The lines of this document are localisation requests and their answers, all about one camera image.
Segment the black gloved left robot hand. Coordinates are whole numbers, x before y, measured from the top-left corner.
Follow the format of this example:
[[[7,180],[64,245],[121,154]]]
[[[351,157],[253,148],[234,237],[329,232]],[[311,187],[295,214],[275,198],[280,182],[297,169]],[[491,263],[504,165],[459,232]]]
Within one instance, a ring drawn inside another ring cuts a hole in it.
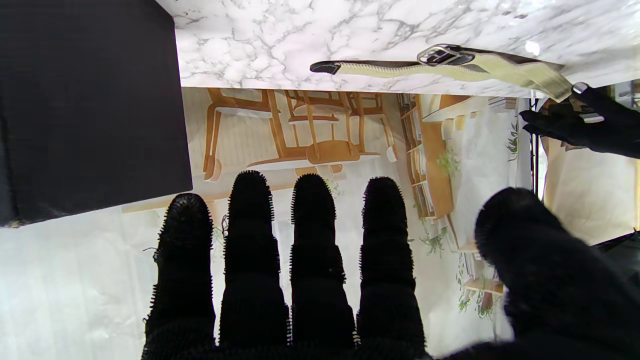
[[[583,146],[598,153],[640,158],[639,112],[625,107],[584,82],[574,84],[572,94],[603,120],[586,123],[574,112],[541,114],[527,110],[519,113],[525,122],[523,129],[532,135],[549,137],[572,146]]]

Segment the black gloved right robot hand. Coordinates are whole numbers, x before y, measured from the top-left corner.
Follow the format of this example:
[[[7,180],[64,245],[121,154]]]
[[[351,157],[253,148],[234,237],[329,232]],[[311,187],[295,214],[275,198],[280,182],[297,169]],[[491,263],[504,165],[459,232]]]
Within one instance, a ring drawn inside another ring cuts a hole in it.
[[[225,288],[216,314],[213,222],[201,196],[167,208],[154,260],[157,284],[145,324],[144,360],[423,360],[425,331],[415,294],[405,203],[397,184],[366,185],[354,314],[325,181],[294,186],[292,303],[280,285],[272,194],[258,171],[235,179],[224,242]],[[514,337],[473,344],[448,360],[637,360],[639,292],[598,251],[574,237],[532,191],[506,187],[481,208],[475,241],[507,288]]]

